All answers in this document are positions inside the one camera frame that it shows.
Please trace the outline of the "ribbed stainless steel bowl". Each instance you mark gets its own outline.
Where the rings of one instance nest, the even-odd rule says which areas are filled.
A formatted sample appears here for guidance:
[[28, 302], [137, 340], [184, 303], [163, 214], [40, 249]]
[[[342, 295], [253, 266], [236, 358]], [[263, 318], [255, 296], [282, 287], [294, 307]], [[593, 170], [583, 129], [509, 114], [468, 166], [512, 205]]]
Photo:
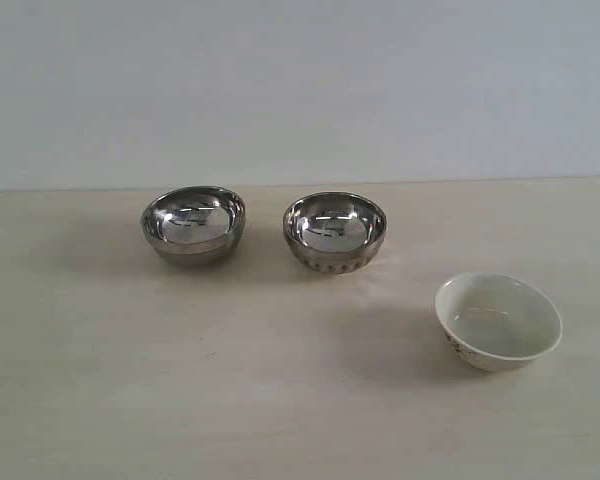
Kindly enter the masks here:
[[302, 265], [316, 272], [345, 274], [365, 267], [377, 255], [386, 236], [387, 217], [363, 196], [318, 192], [286, 209], [282, 231]]

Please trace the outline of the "smooth stainless steel bowl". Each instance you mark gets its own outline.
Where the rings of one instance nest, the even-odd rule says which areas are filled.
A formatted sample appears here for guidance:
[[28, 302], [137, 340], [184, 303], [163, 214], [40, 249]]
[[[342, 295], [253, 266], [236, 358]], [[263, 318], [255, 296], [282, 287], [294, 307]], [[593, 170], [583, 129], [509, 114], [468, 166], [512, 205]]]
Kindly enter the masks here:
[[177, 266], [225, 260], [236, 250], [246, 225], [246, 205], [235, 192], [217, 186], [190, 186], [152, 201], [141, 228], [153, 250]]

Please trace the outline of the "white ceramic bowl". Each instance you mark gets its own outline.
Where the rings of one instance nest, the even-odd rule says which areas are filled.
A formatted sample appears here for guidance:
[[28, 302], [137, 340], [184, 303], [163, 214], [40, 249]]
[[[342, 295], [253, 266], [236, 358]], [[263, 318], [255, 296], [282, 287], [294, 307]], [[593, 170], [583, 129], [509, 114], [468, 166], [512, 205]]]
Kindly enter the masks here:
[[523, 368], [553, 351], [563, 335], [555, 304], [510, 275], [457, 274], [438, 289], [436, 318], [456, 355], [497, 373]]

